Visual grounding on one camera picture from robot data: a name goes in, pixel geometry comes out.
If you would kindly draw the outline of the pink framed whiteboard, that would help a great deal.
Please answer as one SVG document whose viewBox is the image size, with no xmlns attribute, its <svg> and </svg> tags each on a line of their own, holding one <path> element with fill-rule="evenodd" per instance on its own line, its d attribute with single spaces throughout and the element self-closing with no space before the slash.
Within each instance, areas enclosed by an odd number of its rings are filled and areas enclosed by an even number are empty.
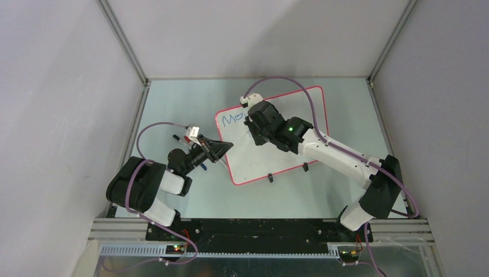
<svg viewBox="0 0 489 277">
<path fill-rule="evenodd" d="M 271 102 L 285 119 L 298 117 L 313 123 L 311 107 L 302 90 L 272 96 L 266 101 Z M 256 146 L 244 125 L 246 115 L 247 110 L 241 106 L 218 111 L 215 115 L 220 140 L 234 144 L 225 154 L 233 184 L 243 185 L 315 162 L 306 156 L 283 152 L 273 144 Z"/>
</svg>

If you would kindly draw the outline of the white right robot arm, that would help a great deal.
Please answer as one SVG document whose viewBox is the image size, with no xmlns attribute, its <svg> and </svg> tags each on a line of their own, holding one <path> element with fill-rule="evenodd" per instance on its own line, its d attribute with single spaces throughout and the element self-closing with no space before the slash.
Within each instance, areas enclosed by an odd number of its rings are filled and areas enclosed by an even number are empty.
<svg viewBox="0 0 489 277">
<path fill-rule="evenodd" d="M 389 216 L 399 192 L 388 196 L 390 172 L 382 161 L 330 138 L 298 117 L 284 119 L 273 104 L 263 99 L 241 98 L 246 109 L 244 124 L 257 146 L 273 144 L 283 152 L 292 152 L 317 160 L 359 184 L 365 192 L 340 214 L 335 232 L 342 241 L 350 241 L 369 220 Z"/>
</svg>

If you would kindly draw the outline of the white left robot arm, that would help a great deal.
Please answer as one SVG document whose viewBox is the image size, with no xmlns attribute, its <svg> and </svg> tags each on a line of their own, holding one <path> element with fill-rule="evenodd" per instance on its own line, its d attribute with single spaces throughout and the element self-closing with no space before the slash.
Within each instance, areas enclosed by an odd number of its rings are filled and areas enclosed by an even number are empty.
<svg viewBox="0 0 489 277">
<path fill-rule="evenodd" d="M 175 148 L 163 164 L 132 156 L 109 183 L 106 199 L 130 212 L 160 224 L 160 233 L 168 240 L 181 236 L 180 213 L 157 199 L 159 192 L 185 197 L 191 187 L 189 174 L 202 163 L 217 163 L 234 144 L 197 136 L 198 143 L 189 151 Z"/>
</svg>

